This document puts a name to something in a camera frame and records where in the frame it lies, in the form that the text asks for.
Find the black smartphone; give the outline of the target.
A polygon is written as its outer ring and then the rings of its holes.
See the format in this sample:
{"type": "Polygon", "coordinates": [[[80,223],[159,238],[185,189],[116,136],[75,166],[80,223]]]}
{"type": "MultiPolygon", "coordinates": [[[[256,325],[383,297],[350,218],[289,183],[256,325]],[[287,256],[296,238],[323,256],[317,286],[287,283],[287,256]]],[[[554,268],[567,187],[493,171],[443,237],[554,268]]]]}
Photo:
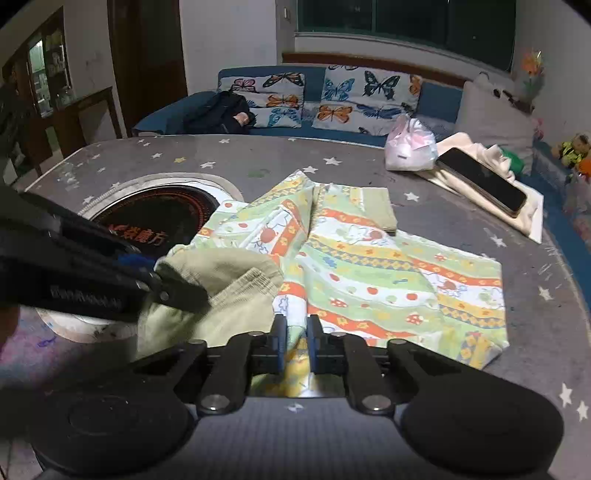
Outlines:
{"type": "Polygon", "coordinates": [[[441,155],[436,165],[473,187],[512,218],[526,204],[527,195],[522,190],[456,147],[441,155]]]}

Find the colourful patterned child's shirt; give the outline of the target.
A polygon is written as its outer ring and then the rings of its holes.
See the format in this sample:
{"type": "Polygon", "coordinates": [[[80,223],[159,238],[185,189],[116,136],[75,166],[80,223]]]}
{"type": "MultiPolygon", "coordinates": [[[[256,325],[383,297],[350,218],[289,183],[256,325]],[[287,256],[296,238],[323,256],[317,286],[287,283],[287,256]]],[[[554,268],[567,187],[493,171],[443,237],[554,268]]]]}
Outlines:
{"type": "Polygon", "coordinates": [[[294,172],[250,203],[221,204],[191,240],[157,264],[207,292],[198,312],[144,308],[137,354],[188,340],[222,346],[287,320],[287,368],[259,375],[266,396],[311,397],[339,380],[311,372],[305,321],[370,346],[408,340],[481,369],[509,345],[501,265],[400,231],[389,193],[294,172]]]}

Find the black induction cooker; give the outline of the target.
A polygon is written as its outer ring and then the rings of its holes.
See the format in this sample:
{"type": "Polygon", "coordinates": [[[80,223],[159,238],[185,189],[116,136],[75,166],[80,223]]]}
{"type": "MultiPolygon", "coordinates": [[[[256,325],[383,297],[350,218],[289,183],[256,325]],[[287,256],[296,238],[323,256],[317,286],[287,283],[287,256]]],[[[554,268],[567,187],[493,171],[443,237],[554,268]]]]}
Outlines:
{"type": "Polygon", "coordinates": [[[118,200],[92,217],[142,254],[159,258],[187,244],[204,227],[219,203],[192,186],[160,186],[118,200]]]}

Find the right butterfly pillow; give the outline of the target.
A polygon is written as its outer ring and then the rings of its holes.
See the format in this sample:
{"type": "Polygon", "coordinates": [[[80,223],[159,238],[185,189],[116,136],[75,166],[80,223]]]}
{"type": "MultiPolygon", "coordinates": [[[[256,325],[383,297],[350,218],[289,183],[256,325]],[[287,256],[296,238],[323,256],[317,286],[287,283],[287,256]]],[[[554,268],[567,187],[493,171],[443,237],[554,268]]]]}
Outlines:
{"type": "Polygon", "coordinates": [[[329,66],[312,125],[383,137],[418,107],[423,78],[368,67],[329,66]]]}

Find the green plastic object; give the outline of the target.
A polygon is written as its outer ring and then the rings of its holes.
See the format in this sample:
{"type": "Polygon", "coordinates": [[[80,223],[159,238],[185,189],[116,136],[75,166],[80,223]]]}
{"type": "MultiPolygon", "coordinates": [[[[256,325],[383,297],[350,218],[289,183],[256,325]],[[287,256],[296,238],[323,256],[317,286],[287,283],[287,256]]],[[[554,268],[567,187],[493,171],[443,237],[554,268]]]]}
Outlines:
{"type": "Polygon", "coordinates": [[[518,155],[505,148],[502,148],[502,153],[510,160],[510,170],[515,174],[515,176],[520,176],[523,173],[525,167],[523,160],[518,155]]]}

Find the blue sofa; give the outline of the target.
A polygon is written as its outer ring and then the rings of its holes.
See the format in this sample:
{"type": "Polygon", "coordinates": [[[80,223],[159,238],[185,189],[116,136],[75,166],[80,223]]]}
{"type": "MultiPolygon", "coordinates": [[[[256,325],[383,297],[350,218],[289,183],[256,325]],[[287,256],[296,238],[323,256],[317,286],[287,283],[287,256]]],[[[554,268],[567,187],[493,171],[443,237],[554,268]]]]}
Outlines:
{"type": "Polygon", "coordinates": [[[552,156],[511,95],[486,77],[450,87],[367,66],[256,66],[222,70],[216,90],[245,98],[253,127],[270,135],[384,146],[394,122],[409,115],[437,140],[465,132],[517,155],[519,181],[544,195],[553,235],[581,289],[590,290],[590,182],[570,160],[552,156]]]}

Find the pink white plastic bag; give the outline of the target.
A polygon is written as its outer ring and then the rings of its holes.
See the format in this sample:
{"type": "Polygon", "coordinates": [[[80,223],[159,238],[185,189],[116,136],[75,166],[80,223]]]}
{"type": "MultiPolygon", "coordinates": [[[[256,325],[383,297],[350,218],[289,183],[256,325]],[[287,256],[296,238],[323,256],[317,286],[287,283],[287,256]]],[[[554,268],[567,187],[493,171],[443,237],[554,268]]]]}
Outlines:
{"type": "Polygon", "coordinates": [[[422,122],[407,114],[394,122],[385,145],[385,166],[388,171],[430,171],[438,159],[434,133],[422,122]]]}

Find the orange artificial flowers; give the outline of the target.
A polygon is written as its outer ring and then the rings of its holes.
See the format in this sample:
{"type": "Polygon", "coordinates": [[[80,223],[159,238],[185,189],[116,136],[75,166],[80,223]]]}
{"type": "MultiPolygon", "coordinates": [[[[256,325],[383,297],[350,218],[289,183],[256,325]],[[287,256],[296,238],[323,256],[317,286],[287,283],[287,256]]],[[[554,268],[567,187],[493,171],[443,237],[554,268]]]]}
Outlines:
{"type": "Polygon", "coordinates": [[[545,82],[545,66],[540,50],[531,50],[524,55],[520,73],[522,74],[520,100],[528,107],[529,112],[533,112],[534,102],[545,82]]]}

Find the cream folded cloth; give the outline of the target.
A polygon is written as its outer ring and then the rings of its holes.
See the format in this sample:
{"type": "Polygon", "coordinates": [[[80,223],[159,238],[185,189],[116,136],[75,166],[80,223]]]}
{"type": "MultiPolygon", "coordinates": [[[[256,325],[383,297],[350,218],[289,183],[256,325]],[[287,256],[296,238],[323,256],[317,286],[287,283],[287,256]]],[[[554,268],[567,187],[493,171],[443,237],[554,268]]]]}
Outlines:
{"type": "Polygon", "coordinates": [[[420,176],[466,197],[530,240],[542,241],[544,196],[517,180],[500,146],[486,147],[460,132],[439,142],[437,152],[434,168],[420,176]]]}

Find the dark wooden side table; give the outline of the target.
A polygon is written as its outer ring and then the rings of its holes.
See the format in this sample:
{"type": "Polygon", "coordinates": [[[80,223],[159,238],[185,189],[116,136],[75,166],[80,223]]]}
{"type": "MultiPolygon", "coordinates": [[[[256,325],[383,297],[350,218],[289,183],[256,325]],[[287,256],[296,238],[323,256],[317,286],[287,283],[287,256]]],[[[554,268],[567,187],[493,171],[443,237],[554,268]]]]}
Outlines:
{"type": "Polygon", "coordinates": [[[115,138],[122,139],[111,86],[56,109],[50,120],[62,156],[68,157],[91,143],[106,114],[115,138]]]}

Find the left butterfly pillow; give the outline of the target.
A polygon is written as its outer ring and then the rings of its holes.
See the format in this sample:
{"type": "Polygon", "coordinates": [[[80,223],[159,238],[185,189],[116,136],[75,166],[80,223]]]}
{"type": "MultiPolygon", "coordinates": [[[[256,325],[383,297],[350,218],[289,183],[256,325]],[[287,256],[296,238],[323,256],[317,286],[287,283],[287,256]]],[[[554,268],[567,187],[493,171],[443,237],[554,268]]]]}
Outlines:
{"type": "Polygon", "coordinates": [[[254,128],[301,128],[305,77],[300,72],[267,76],[231,76],[218,81],[219,91],[242,95],[256,115],[254,128]]]}

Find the wooden display cabinet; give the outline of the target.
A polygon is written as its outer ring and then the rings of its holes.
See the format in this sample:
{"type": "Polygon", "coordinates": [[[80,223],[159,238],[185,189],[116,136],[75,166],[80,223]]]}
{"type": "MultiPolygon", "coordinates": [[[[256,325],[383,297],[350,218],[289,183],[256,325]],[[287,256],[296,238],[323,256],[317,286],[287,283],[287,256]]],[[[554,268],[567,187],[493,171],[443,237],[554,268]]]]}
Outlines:
{"type": "Polygon", "coordinates": [[[17,176],[40,173],[41,164],[61,150],[55,112],[73,99],[62,8],[26,38],[3,65],[2,75],[12,81],[27,109],[10,155],[12,166],[17,176]]]}

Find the dark green window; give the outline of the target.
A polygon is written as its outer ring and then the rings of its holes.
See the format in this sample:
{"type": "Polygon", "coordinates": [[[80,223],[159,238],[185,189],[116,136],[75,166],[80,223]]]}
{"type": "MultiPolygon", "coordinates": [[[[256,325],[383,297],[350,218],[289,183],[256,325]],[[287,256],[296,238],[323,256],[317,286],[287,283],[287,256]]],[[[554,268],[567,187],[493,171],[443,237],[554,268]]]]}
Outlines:
{"type": "Polygon", "coordinates": [[[510,71],[516,3],[486,0],[311,0],[297,3],[304,32],[361,34],[436,47],[510,71]]]}

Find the dark jacket on sofa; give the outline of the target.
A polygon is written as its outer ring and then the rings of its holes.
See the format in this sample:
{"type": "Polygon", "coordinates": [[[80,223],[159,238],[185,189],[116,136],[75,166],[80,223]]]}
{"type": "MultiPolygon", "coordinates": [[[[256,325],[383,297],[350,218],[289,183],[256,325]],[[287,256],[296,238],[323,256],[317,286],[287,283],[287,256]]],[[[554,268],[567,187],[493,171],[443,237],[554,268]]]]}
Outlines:
{"type": "Polygon", "coordinates": [[[188,113],[182,125],[186,134],[246,134],[256,125],[256,115],[245,97],[222,91],[188,113]]]}

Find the yellow plush toy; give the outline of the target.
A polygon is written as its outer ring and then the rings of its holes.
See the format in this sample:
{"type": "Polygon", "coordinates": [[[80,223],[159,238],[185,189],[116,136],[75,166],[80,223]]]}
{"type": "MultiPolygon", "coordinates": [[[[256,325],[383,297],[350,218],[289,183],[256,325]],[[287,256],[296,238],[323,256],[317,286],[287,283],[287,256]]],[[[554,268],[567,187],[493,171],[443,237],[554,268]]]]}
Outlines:
{"type": "Polygon", "coordinates": [[[559,143],[551,150],[555,159],[568,168],[573,169],[590,155],[590,135],[577,133],[571,140],[559,143]]]}

